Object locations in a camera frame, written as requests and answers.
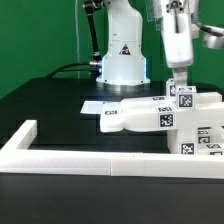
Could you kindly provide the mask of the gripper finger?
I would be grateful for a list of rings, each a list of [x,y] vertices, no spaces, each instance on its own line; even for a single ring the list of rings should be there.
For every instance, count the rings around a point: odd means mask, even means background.
[[[186,86],[188,78],[188,70],[186,67],[174,68],[173,78],[177,87]]]

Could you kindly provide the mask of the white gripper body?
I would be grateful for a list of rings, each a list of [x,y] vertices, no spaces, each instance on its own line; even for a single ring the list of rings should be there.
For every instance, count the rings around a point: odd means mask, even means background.
[[[167,66],[188,67],[193,63],[191,18],[181,3],[163,6],[162,37]]]

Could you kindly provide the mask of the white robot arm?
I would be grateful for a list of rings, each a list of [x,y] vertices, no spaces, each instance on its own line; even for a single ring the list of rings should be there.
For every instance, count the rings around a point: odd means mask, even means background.
[[[141,14],[129,0],[102,0],[109,24],[108,51],[102,59],[98,81],[110,87],[135,87],[148,84],[146,58],[142,55]],[[224,39],[224,28],[199,22],[200,0],[146,0],[148,19],[161,24],[167,66],[175,83],[187,84],[187,68],[194,62],[192,40],[203,31],[209,40]]]

